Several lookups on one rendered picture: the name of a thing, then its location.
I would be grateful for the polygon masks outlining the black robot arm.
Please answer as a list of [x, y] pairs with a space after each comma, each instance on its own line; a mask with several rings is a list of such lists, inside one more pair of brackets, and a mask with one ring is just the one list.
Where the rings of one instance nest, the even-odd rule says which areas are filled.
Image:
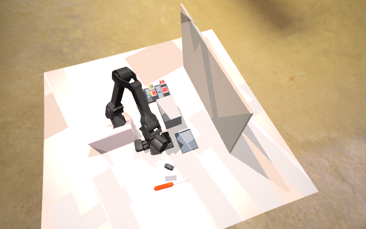
[[[124, 89], [128, 89], [136, 102], [138, 110], [141, 115], [142, 135], [149, 143], [151, 155], [158, 155], [164, 152], [168, 146], [168, 142], [160, 136], [162, 132], [161, 125], [150, 110], [145, 94], [142, 89], [142, 83], [137, 79], [135, 72], [127, 66], [113, 70], [112, 79], [114, 81], [114, 88], [111, 101], [106, 105], [105, 116], [110, 119], [113, 129], [123, 126], [126, 120], [122, 113], [124, 113], [124, 106], [121, 104]], [[133, 79], [134, 82], [129, 83]], [[154, 129], [158, 128], [154, 131]]]

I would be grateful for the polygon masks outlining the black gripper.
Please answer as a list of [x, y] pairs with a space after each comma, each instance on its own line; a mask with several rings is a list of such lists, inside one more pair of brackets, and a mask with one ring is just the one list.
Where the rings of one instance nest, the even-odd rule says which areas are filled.
[[[160, 135], [163, 139], [165, 139], [168, 143], [171, 143], [171, 140], [170, 140], [170, 136], [169, 136], [169, 132], [164, 132], [164, 133], [161, 133]], [[134, 145], [135, 145], [135, 151], [136, 152], [141, 152], [143, 150], [148, 150], [150, 149], [149, 148], [149, 143], [151, 142], [148, 142], [146, 140], [142, 140], [142, 139], [138, 139], [138, 140], [135, 140], [134, 141]]]

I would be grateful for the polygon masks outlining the orange-handled screwdriver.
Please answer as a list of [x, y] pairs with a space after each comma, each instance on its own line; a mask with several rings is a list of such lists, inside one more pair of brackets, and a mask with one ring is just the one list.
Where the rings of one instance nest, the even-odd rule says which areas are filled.
[[[188, 181], [188, 179], [184, 180], [184, 181]], [[181, 182], [184, 182], [184, 181], [180, 181], [180, 182], [176, 182], [176, 183], [170, 182], [170, 183], [162, 184], [162, 185], [159, 185], [159, 186], [155, 186], [154, 190], [160, 190], [160, 189], [172, 187], [174, 184], [181, 183]]]

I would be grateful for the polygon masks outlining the grey flat panel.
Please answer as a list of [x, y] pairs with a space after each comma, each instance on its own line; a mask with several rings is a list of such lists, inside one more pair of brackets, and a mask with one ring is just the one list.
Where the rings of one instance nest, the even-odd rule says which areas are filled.
[[228, 153], [231, 153], [254, 112], [183, 4], [180, 9], [183, 67]]

